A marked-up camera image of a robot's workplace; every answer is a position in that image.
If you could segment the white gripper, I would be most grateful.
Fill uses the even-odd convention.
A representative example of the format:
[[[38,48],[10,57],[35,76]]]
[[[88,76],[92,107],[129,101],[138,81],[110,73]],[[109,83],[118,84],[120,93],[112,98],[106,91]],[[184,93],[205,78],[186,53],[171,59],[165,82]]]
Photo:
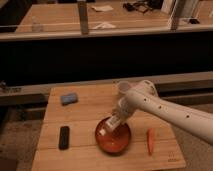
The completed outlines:
[[[124,124],[126,120],[134,114],[134,107],[128,102],[127,98],[123,96],[118,100],[113,109],[113,114]]]

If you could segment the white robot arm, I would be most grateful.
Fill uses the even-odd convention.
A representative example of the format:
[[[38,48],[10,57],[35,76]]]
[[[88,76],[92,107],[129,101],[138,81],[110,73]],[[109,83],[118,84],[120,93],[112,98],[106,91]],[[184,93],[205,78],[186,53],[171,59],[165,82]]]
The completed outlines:
[[[213,145],[213,114],[163,100],[155,85],[143,80],[135,85],[120,81],[117,85],[122,98],[116,105],[116,113],[109,122],[111,130],[125,123],[136,110],[153,114],[203,141]]]

